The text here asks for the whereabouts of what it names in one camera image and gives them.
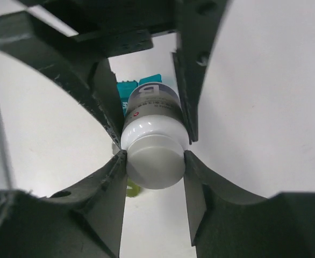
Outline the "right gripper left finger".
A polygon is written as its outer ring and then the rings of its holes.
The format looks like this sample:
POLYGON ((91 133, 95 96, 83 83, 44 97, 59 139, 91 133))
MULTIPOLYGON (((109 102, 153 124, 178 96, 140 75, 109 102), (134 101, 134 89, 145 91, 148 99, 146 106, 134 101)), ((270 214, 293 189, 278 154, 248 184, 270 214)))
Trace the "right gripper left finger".
POLYGON ((0 190, 0 257, 118 257, 126 152, 51 197, 0 190))

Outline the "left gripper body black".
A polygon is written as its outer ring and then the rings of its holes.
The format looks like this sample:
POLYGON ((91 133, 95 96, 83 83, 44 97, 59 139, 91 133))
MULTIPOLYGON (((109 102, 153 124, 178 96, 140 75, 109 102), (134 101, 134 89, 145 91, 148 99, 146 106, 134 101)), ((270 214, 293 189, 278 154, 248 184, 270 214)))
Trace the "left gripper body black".
POLYGON ((173 33, 175 1, 22 1, 41 6, 77 32, 73 39, 97 44, 106 57, 154 47, 153 37, 173 33))

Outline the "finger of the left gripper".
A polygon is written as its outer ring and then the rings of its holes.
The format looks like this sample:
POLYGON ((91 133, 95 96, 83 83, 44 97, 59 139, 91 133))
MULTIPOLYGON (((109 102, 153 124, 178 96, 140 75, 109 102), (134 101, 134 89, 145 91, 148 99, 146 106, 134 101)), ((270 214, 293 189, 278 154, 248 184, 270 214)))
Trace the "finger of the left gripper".
POLYGON ((176 50, 172 53, 189 141, 198 141, 198 105, 221 20, 231 1, 176 1, 176 50))
POLYGON ((119 146, 124 124, 117 80, 94 44, 82 44, 26 11, 0 16, 0 51, 35 69, 86 109, 119 146))

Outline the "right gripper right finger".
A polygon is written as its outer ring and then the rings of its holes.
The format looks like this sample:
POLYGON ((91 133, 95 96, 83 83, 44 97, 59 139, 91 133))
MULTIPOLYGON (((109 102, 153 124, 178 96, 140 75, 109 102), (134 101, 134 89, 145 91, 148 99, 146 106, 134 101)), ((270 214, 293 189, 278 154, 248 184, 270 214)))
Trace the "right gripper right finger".
POLYGON ((185 152, 184 188, 198 257, 315 257, 315 192, 264 198, 185 152))

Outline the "white pill bottle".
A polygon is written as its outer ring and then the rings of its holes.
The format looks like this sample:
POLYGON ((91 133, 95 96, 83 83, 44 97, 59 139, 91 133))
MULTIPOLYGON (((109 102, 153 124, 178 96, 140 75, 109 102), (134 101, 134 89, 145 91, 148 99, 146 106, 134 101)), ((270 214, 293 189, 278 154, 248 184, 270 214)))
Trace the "white pill bottle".
POLYGON ((120 144, 135 184, 157 190, 180 181, 189 135, 177 93, 161 82, 138 86, 128 99, 120 144))

